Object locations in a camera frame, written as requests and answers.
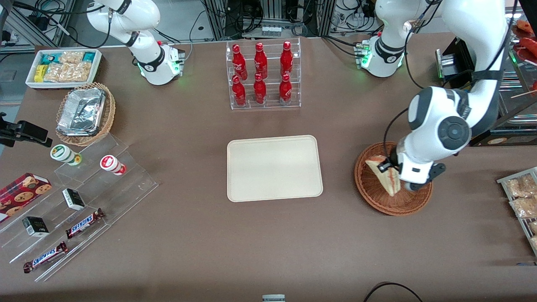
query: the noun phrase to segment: coca-cola bottle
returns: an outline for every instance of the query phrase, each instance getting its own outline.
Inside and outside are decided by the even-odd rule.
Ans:
[[[269,66],[267,63],[267,55],[263,50],[263,43],[256,43],[256,56],[253,58],[256,65],[256,72],[261,74],[263,79],[269,76]]]
[[[244,85],[241,83],[241,79],[238,75],[233,75],[231,80],[233,81],[233,86],[231,89],[233,91],[235,103],[237,103],[237,106],[239,107],[246,106],[246,90],[244,89]]]
[[[281,77],[281,83],[280,83],[280,104],[282,106],[287,106],[291,103],[291,89],[293,86],[289,82],[289,74],[285,73]]]
[[[256,73],[256,82],[253,84],[253,90],[256,94],[257,104],[265,104],[267,99],[267,86],[265,85],[263,76],[260,73]]]
[[[282,76],[288,73],[290,74],[293,70],[293,53],[291,52],[291,42],[284,42],[284,51],[281,53],[280,57],[280,73]]]
[[[241,80],[246,81],[248,78],[248,72],[246,71],[246,60],[241,53],[241,48],[238,44],[232,46],[233,49],[233,69],[235,74],[241,77]]]

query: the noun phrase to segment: wooden skewer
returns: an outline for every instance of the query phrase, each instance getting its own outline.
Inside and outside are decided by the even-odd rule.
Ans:
[[[534,93],[534,92],[537,92],[537,90],[533,90],[533,91],[529,91],[529,92],[524,92],[523,94],[515,95],[515,96],[512,96],[511,98],[516,98],[516,97],[521,97],[521,96],[529,95],[529,94],[532,94],[532,93]]]

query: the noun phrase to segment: acrylic bottle rack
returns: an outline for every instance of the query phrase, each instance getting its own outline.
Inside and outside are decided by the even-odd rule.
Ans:
[[[23,274],[24,263],[65,241],[69,249],[67,254],[57,256],[27,274],[36,282],[45,281],[157,188],[158,184],[126,150],[123,142],[108,134],[80,152],[82,163],[74,167],[63,164],[48,176],[53,188],[0,225],[2,259],[19,266]],[[123,175],[117,176],[100,168],[99,161],[107,154],[114,155],[127,167]],[[75,211],[67,206],[62,195],[65,188],[80,193],[86,204],[83,210]],[[98,208],[106,216],[68,240],[65,231]],[[26,216],[43,218],[50,233],[42,238],[29,236],[22,223]]]
[[[287,106],[280,104],[280,56],[283,50],[284,41],[291,42],[291,52],[293,53],[293,70],[290,74],[290,82],[293,86],[291,90],[291,103]],[[226,66],[228,71],[228,85],[229,85],[229,99],[231,109],[275,109],[275,108],[289,108],[300,107],[302,104],[302,91],[301,91],[301,50],[300,39],[267,39],[262,40],[263,48],[267,55],[268,61],[268,78],[264,79],[267,87],[267,99],[264,105],[260,105],[255,101],[255,94],[253,91],[253,84],[255,82],[254,75],[256,73],[256,67],[253,62],[253,58],[256,55],[256,47],[253,41],[231,41],[226,45]],[[248,78],[242,81],[244,88],[246,89],[246,106],[237,106],[231,87],[233,82],[231,77],[235,74],[233,69],[233,52],[231,47],[233,44],[238,44],[241,47],[241,53],[246,59],[246,70],[248,72]]]

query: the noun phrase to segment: cookie box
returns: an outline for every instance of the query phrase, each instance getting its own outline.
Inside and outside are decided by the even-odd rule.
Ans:
[[[88,76],[88,80],[86,82],[67,82],[67,83],[36,82],[34,80],[35,72],[38,71],[38,66],[41,64],[41,60],[43,56],[61,53],[63,51],[95,53],[95,56],[93,57],[93,62],[91,64],[91,69],[90,69],[90,74]],[[102,54],[99,50],[87,49],[87,48],[47,49],[47,50],[38,51],[35,54],[32,67],[30,68],[30,71],[28,72],[28,76],[26,77],[26,85],[33,89],[66,89],[66,88],[79,87],[85,84],[91,84],[93,83],[93,79],[95,79],[95,76],[97,74],[101,57],[102,57]]]
[[[0,222],[13,216],[51,188],[46,178],[26,173],[0,189]]]

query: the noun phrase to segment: brown table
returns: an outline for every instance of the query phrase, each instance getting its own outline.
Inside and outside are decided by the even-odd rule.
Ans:
[[[412,38],[419,83],[433,83],[434,50],[452,38]],[[127,48],[102,49],[99,81],[117,102],[112,133],[161,185],[47,282],[0,257],[0,300],[260,301],[284,293],[290,302],[361,301],[375,284],[395,281],[424,301],[535,301],[537,269],[514,266],[532,260],[531,249],[495,183],[537,166],[535,148],[467,148],[444,161],[447,172],[422,211],[379,213],[354,185],[354,162],[419,89],[404,68],[375,78],[325,41],[301,41],[303,106],[268,112],[230,110],[224,43],[196,44],[185,75],[162,87],[140,76]],[[64,94],[28,89],[17,119],[59,142],[53,130]],[[401,118],[389,138],[408,132]],[[229,141],[301,134],[318,141],[321,196],[227,199]],[[27,171],[52,173],[59,163],[48,151],[25,142],[7,148],[0,184]],[[413,300],[384,287],[370,301],[388,298]]]

